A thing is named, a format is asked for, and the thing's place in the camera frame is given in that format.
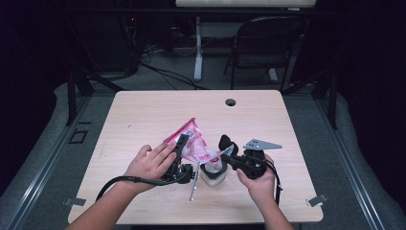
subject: floor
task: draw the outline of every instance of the floor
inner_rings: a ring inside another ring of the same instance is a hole
[[[203,79],[196,84],[209,89],[228,90],[230,75],[222,71],[227,49],[205,47]],[[179,55],[155,51],[145,56],[145,63],[192,79],[194,53]],[[127,90],[193,90],[192,86],[157,74],[146,67],[129,78],[103,73]],[[254,77],[251,72],[238,72],[238,81],[262,81],[267,76]],[[93,97],[78,96],[78,117],[67,121],[66,84],[56,90],[58,97],[54,115],[38,140],[26,163],[0,199],[0,229],[61,229],[67,226],[70,206],[66,198],[76,197],[87,163],[102,130],[104,119],[114,98],[114,92],[91,81]],[[356,144],[356,133],[350,121],[347,104],[339,97],[337,126],[332,129],[326,119],[326,101],[313,101],[308,85],[295,94],[283,97],[292,125],[316,192],[329,200],[323,205],[325,217],[317,223],[303,223],[303,229],[405,229],[406,218],[397,203],[381,188],[372,169],[365,162]],[[275,89],[277,85],[239,87],[237,89]],[[85,130],[82,144],[70,144],[75,131]],[[299,223],[293,223],[296,229]],[[180,226],[135,226],[133,229],[178,229]],[[182,226],[206,229],[209,226]],[[261,225],[210,226],[221,229],[260,229]],[[117,226],[116,229],[130,229]]]

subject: black chair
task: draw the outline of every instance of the black chair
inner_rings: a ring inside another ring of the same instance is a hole
[[[306,23],[300,17],[257,17],[242,24],[236,35],[224,69],[232,66],[231,89],[237,69],[284,68],[280,91],[286,78],[292,46],[305,33]]]

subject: plastic bag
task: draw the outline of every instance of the plastic bag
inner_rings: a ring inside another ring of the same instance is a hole
[[[207,144],[197,123],[195,122],[195,118],[191,118],[188,122],[186,122],[175,133],[165,139],[164,143],[176,143],[181,134],[189,136],[188,143],[182,149],[182,158],[188,159],[192,162],[205,164],[222,153],[219,150],[215,151],[206,149]]]

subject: table top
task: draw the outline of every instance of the table top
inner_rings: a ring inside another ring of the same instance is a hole
[[[228,99],[236,105],[228,106]],[[280,207],[291,222],[312,222],[323,218],[320,206],[306,199],[316,196],[305,160],[287,114],[282,96],[274,90],[123,91],[117,93],[101,131],[69,222],[92,205],[102,186],[122,175],[145,144],[161,144],[190,118],[206,140],[208,150],[218,150],[222,134],[239,147],[251,139],[282,145],[268,149],[278,170],[283,191]],[[237,173],[228,168],[226,178],[215,188],[197,180],[194,201],[189,201],[189,184],[156,187],[137,195],[119,224],[219,224],[259,223],[263,218]]]
[[[176,0],[177,7],[312,8],[316,0]]]

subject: tape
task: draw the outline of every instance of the tape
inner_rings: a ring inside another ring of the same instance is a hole
[[[325,202],[326,200],[328,200],[328,197],[326,195],[319,195],[316,196],[312,199],[307,199],[306,203],[308,206],[314,207],[316,205],[323,205],[323,202]]]

